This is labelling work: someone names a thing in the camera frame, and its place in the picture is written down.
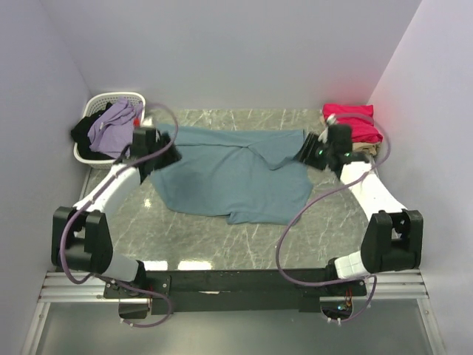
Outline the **teal blue t shirt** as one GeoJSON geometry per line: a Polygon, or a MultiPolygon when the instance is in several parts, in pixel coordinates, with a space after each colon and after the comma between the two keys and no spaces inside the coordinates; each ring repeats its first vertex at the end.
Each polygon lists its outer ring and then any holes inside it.
{"type": "Polygon", "coordinates": [[[295,156],[297,130],[228,131],[181,126],[181,159],[149,178],[174,212],[224,216],[229,224],[285,225],[304,207],[313,184],[295,156]]]}

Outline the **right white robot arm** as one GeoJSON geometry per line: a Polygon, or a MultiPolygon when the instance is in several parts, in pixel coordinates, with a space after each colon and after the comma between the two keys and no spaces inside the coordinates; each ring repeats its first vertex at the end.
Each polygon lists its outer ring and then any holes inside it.
{"type": "Polygon", "coordinates": [[[372,163],[367,154],[353,151],[351,132],[346,124],[328,126],[320,135],[311,132],[296,155],[298,162],[321,171],[329,169],[341,182],[340,187],[307,202],[304,211],[349,189],[369,220],[358,251],[333,259],[322,280],[297,282],[304,287],[325,286],[334,295],[343,294],[350,282],[381,272],[414,269],[421,264],[422,214],[408,210],[391,195],[375,173],[384,160],[372,163]]]}

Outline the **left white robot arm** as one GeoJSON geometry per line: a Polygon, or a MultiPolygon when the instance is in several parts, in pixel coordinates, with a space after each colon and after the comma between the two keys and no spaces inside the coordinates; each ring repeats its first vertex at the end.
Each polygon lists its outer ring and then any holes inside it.
{"type": "Polygon", "coordinates": [[[143,262],[117,253],[107,217],[157,170],[181,159],[176,135],[139,127],[106,177],[72,207],[58,208],[52,219],[52,263],[74,284],[99,277],[117,283],[130,297],[149,289],[143,262]]]}

